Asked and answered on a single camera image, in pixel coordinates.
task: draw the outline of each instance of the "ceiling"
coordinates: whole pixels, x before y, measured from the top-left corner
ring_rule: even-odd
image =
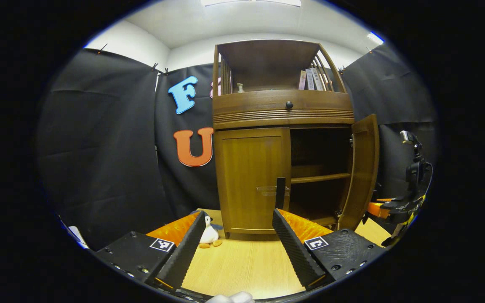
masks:
[[[168,48],[217,36],[284,33],[339,44],[366,53],[377,44],[361,23],[323,0],[301,0],[301,7],[264,1],[203,6],[200,0],[161,0],[129,15],[127,21],[151,33]]]

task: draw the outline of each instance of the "drawer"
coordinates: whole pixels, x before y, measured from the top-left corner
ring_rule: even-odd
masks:
[[[212,106],[214,129],[354,123],[349,94],[338,92],[262,90],[234,93],[214,97]]]

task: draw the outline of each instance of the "cabinet door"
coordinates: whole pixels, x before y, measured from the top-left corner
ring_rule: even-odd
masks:
[[[286,186],[290,186],[289,142],[288,128],[224,130],[214,134],[218,194],[226,232],[275,233],[272,192],[278,177],[285,177]]]
[[[349,193],[338,220],[338,229],[355,230],[368,208],[379,165],[379,130],[376,115],[352,125],[353,169]]]

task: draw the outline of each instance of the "orange letter u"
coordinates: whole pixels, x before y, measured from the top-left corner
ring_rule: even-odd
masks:
[[[190,137],[192,130],[179,130],[173,134],[177,142],[177,157],[186,166],[204,166],[212,159],[212,127],[198,129],[198,135],[202,137],[203,153],[199,157],[194,157],[190,153]]]

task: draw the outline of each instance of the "wooden cabinet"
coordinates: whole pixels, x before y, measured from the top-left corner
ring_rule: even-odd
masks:
[[[324,58],[332,69],[325,73]],[[324,226],[355,229],[377,176],[377,120],[354,122],[342,79],[320,44],[252,40],[215,47],[214,153],[229,233],[273,234],[277,178],[283,209]],[[326,90],[298,90],[315,67]],[[244,84],[237,93],[237,83]]]

